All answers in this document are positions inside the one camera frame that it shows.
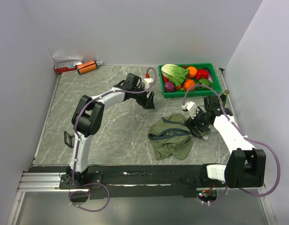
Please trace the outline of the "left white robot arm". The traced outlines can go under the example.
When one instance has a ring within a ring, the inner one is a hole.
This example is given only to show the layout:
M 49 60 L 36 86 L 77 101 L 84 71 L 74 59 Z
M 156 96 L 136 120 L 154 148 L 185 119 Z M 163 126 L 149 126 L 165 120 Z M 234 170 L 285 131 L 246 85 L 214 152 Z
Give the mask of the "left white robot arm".
M 154 92 L 150 89 L 156 83 L 156 78 L 141 77 L 129 73 L 125 80 L 120 81 L 110 90 L 97 95 L 84 95 L 72 117 L 75 142 L 73 155 L 67 167 L 66 175 L 70 177 L 70 183 L 76 188 L 83 188 L 88 181 L 88 155 L 94 135 L 99 131 L 104 111 L 109 107 L 134 99 L 144 109 L 154 109 Z

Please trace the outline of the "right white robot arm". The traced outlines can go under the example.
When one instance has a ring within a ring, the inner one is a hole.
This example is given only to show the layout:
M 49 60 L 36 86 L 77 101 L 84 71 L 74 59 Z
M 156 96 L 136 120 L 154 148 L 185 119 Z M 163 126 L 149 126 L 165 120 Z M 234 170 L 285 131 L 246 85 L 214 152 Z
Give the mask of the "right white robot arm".
M 226 144 L 230 157 L 227 164 L 205 164 L 199 176 L 200 183 L 211 186 L 216 180 L 229 188 L 257 188 L 264 183 L 266 154 L 256 149 L 234 126 L 235 118 L 228 108 L 221 109 L 216 96 L 204 98 L 204 110 L 191 101 L 184 101 L 182 110 L 189 113 L 185 125 L 196 137 L 207 135 L 213 126 Z

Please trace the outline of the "olive green t-shirt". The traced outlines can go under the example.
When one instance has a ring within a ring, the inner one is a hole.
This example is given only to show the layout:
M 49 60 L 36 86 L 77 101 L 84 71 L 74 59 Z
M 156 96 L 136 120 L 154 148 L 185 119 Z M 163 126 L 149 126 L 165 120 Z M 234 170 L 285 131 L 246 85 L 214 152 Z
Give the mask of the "olive green t-shirt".
M 173 156 L 184 160 L 190 153 L 193 142 L 190 130 L 185 125 L 186 118 L 181 113 L 162 117 L 148 131 L 148 140 L 153 147 L 156 160 Z

